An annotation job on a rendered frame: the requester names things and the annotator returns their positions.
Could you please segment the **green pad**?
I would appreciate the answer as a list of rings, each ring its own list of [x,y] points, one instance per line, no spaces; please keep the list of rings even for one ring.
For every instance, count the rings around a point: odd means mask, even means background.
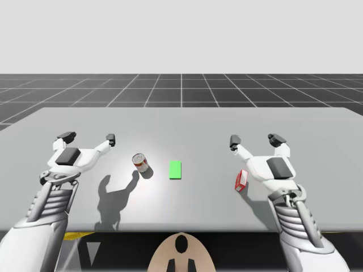
[[[182,178],[182,162],[173,160],[169,164],[169,179],[179,180]]]

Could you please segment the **red and white can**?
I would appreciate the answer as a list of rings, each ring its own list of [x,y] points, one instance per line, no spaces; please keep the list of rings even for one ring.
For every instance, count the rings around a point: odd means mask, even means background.
[[[149,164],[146,160],[146,157],[142,153],[135,154],[132,157],[132,162],[140,173],[144,173],[149,169]]]

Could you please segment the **red and white carton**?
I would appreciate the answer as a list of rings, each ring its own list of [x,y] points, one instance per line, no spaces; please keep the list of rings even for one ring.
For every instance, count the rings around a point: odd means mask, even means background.
[[[248,172],[242,169],[235,180],[235,190],[241,192],[247,185]]]

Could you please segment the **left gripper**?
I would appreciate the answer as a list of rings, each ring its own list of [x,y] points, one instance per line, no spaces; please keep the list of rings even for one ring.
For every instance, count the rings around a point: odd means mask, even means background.
[[[48,161],[51,172],[85,172],[90,170],[100,156],[107,154],[116,145],[116,136],[107,134],[105,141],[94,149],[79,149],[67,147],[75,137],[75,131],[68,131],[53,142],[53,151],[56,151]]]

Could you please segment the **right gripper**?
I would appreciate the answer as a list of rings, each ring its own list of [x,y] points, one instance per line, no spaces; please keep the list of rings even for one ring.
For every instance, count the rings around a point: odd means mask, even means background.
[[[235,157],[246,163],[254,180],[262,183],[268,190],[297,190],[294,182],[296,172],[289,161],[290,147],[287,141],[278,134],[268,134],[269,143],[275,148],[275,156],[253,156],[242,146],[238,135],[231,135],[230,150]]]

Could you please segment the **tan robot part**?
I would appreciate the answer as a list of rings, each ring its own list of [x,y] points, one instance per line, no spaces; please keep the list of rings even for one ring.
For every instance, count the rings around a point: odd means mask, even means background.
[[[194,236],[177,233],[154,252],[147,272],[216,272],[206,247]]]

